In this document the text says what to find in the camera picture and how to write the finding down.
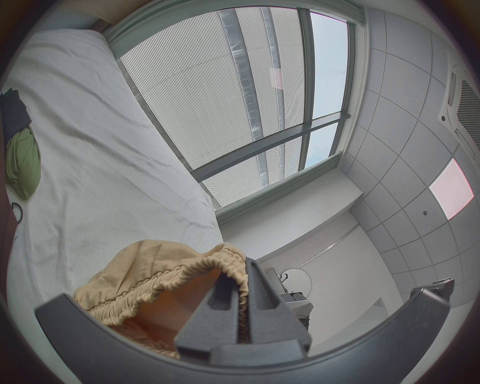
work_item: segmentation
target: folded green fabric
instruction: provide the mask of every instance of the folded green fabric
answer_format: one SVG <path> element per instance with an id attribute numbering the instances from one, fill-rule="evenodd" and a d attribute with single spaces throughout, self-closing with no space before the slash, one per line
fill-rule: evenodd
<path id="1" fill-rule="evenodd" d="M 6 183 L 17 195 L 28 199 L 40 183 L 40 158 L 33 135 L 28 128 L 17 132 L 7 144 Z"/>

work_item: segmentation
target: bed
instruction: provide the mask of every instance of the bed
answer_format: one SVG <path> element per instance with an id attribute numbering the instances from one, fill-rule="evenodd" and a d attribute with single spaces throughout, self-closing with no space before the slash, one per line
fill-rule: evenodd
<path id="1" fill-rule="evenodd" d="M 222 242 L 212 202 L 135 100 L 100 33 L 32 37 L 2 91 L 18 89 L 41 152 L 42 176 L 10 255 L 10 312 L 36 353 L 74 382 L 34 309 L 72 294 L 142 239 L 205 252 Z"/>

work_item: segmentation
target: sky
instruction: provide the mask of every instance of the sky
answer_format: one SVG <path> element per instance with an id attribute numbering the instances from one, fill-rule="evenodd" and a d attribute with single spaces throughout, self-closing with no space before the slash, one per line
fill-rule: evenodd
<path id="1" fill-rule="evenodd" d="M 342 108 L 347 75 L 347 24 L 312 13 L 315 45 L 315 97 L 313 118 L 339 112 Z M 337 124 L 321 128 L 310 135 L 305 167 L 328 157 Z"/>

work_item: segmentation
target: ceiling air conditioning vent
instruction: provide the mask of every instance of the ceiling air conditioning vent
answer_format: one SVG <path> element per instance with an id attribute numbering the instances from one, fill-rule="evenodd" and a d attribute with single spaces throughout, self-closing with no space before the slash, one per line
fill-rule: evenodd
<path id="1" fill-rule="evenodd" d="M 480 170 L 479 92 L 464 65 L 453 54 L 448 56 L 448 78 L 439 121 L 458 140 Z"/>

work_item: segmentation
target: black ring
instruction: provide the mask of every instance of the black ring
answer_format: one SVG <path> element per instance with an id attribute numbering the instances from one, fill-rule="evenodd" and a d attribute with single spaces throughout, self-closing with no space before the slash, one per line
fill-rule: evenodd
<path id="1" fill-rule="evenodd" d="M 20 207 L 20 204 L 18 203 L 12 203 L 12 210 L 13 210 L 13 207 L 19 207 L 20 209 L 20 220 L 17 220 L 17 224 L 20 224 L 20 222 L 22 221 L 23 217 L 24 217 L 24 210 L 22 209 L 22 207 Z"/>

